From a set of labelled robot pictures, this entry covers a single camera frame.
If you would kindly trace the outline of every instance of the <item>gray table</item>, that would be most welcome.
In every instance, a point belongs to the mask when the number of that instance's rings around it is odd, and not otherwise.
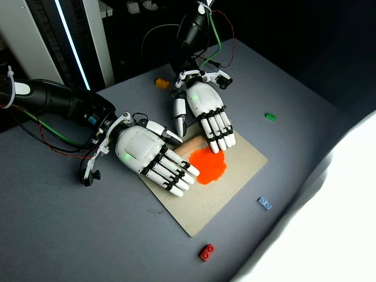
[[[223,44],[218,61],[228,60],[230,47]],[[268,163],[194,238],[113,154],[96,163],[102,180],[83,187],[79,161],[20,128],[0,134],[0,280],[229,280],[338,137],[345,117],[239,41],[226,71],[234,82],[219,93],[228,116]],[[155,87],[156,77],[174,74],[166,65],[100,94],[118,114],[145,112],[172,128],[173,99]],[[277,121],[266,120],[266,112]],[[43,118],[76,140],[87,133],[56,116]],[[261,196],[273,204],[270,211],[256,202]],[[217,251],[203,263],[197,254],[207,243]]]

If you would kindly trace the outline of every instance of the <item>orange play dough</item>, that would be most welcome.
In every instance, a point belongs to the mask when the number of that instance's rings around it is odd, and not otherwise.
[[[227,167],[223,151],[213,154],[209,147],[194,151],[189,157],[189,162],[200,171],[197,177],[197,182],[200,184],[209,184],[218,180]]]

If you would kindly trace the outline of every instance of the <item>back of robotic hand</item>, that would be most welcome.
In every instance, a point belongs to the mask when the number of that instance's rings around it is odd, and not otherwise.
[[[82,172],[83,183],[90,186],[93,175],[99,174],[98,171],[92,173],[94,162],[98,156],[109,152],[108,144],[113,140],[116,141],[115,153],[124,165],[173,195],[182,197],[183,191],[188,191],[189,185],[194,183],[192,176],[198,176],[200,172],[169,149],[162,139],[174,145],[183,143],[162,125],[147,118],[135,122],[130,113],[124,113],[112,124],[97,152],[88,161]]]
[[[174,119],[177,135],[186,134],[186,101],[193,115],[205,132],[207,142],[213,153],[225,151],[236,144],[233,127],[227,114],[225,105],[217,91],[205,82],[213,81],[221,89],[227,88],[232,79],[221,70],[216,73],[191,70],[182,72],[176,87],[186,84],[187,91],[174,90],[171,94],[175,98]]]

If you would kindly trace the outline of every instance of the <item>led light strip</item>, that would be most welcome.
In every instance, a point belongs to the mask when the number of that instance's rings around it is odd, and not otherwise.
[[[86,75],[85,73],[83,72],[83,68],[82,68],[82,65],[81,65],[81,61],[80,61],[80,58],[78,57],[78,54],[77,54],[77,51],[76,51],[76,47],[75,47],[75,44],[73,43],[73,40],[72,40],[72,37],[71,37],[71,33],[69,32],[69,29],[68,29],[68,26],[66,24],[66,21],[65,21],[65,17],[64,17],[64,14],[63,14],[63,10],[61,9],[61,6],[60,6],[60,3],[59,3],[59,0],[55,0],[55,3],[56,3],[56,7],[58,9],[58,12],[59,12],[59,15],[60,15],[60,18],[61,18],[61,21],[63,23],[63,26],[64,26],[64,29],[65,29],[65,33],[66,33],[66,36],[68,37],[68,41],[70,43],[70,47],[72,48],[72,51],[73,51],[73,54],[76,58],[76,62],[77,62],[77,65],[78,65],[78,68],[80,69],[80,72],[81,72],[81,75],[82,75],[82,79],[85,83],[85,86],[88,90],[90,90],[90,87],[89,87],[89,84],[88,84],[88,80],[86,79]]]

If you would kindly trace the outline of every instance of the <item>cutting board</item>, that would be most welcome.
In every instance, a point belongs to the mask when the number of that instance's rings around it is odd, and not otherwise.
[[[236,145],[224,153],[227,168],[222,177],[205,185],[196,181],[181,198],[172,195],[140,174],[148,188],[190,237],[197,235],[267,163],[267,158],[263,154],[239,133],[236,131],[234,133]],[[201,129],[198,123],[195,123],[188,127],[183,140],[186,142],[200,134]],[[186,160],[189,160],[194,151],[207,147],[204,138],[195,138],[192,146],[187,146],[188,142],[175,149],[175,152]]]

